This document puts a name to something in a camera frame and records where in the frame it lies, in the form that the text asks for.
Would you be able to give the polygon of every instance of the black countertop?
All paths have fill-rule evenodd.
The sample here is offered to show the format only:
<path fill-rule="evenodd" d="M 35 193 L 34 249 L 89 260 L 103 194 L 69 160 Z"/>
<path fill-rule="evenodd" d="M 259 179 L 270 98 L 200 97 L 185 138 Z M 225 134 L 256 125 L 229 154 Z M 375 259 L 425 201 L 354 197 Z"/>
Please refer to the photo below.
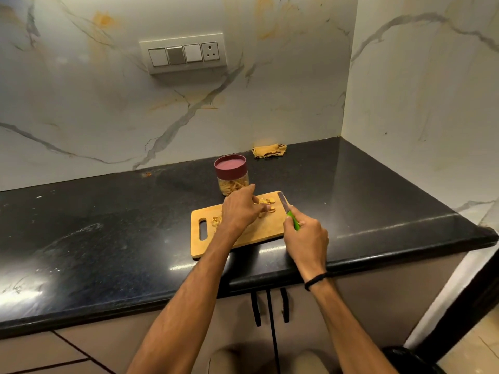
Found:
<path fill-rule="evenodd" d="M 329 230 L 338 274 L 497 241 L 342 138 L 245 156 L 257 194 L 281 190 Z M 223 201 L 214 161 L 0 192 L 0 338 L 164 306 L 194 265 L 191 211 Z M 274 239 L 231 252 L 219 296 L 299 282 Z"/>

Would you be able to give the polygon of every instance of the cutting board handle hole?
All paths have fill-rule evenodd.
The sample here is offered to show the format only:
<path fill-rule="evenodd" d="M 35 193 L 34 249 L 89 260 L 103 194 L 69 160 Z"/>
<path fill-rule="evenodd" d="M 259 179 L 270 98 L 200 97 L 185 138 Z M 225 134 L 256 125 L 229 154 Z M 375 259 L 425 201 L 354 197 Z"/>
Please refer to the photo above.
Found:
<path fill-rule="evenodd" d="M 206 223 L 206 218 L 199 220 L 199 239 L 200 240 L 208 239 L 208 225 Z"/>

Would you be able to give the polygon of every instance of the switch board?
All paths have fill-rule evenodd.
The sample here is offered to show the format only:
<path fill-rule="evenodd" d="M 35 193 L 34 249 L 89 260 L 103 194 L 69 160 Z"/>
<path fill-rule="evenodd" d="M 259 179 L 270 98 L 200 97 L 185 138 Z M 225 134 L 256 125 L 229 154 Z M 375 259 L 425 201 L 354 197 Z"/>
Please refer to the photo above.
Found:
<path fill-rule="evenodd" d="M 227 66 L 222 33 L 140 41 L 139 45 L 150 75 Z"/>

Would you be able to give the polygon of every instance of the hand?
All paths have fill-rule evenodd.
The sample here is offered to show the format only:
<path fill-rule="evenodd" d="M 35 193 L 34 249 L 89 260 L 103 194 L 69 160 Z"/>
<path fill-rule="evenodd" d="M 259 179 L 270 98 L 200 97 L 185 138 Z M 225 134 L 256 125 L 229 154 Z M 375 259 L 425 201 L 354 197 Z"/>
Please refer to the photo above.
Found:
<path fill-rule="evenodd" d="M 259 203 L 257 196 L 253 195 L 255 184 L 252 183 L 246 188 L 241 188 L 232 192 L 224 200 L 221 207 L 221 225 L 229 231 L 237 233 L 238 237 L 244 232 L 247 226 L 252 224 L 259 213 L 265 212 L 270 205 Z"/>
<path fill-rule="evenodd" d="M 290 206 L 290 210 L 300 223 L 300 230 L 294 229 L 290 216 L 284 220 L 286 250 L 298 267 L 303 281 L 308 282 L 326 272 L 329 238 L 327 230 L 322 228 L 318 220 L 301 213 L 296 207 Z"/>

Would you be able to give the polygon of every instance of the black wristband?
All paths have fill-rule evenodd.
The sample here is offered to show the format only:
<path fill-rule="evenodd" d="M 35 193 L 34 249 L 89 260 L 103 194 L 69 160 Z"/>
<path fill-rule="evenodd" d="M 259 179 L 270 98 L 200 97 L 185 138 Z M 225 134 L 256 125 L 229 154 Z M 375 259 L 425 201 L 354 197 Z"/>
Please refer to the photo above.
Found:
<path fill-rule="evenodd" d="M 329 272 L 325 272 L 325 273 L 319 274 L 318 276 L 315 276 L 310 281 L 305 283 L 305 290 L 310 291 L 310 286 L 315 285 L 317 282 L 322 281 L 324 278 L 330 278 L 332 276 L 333 276 L 332 273 L 329 273 Z"/>

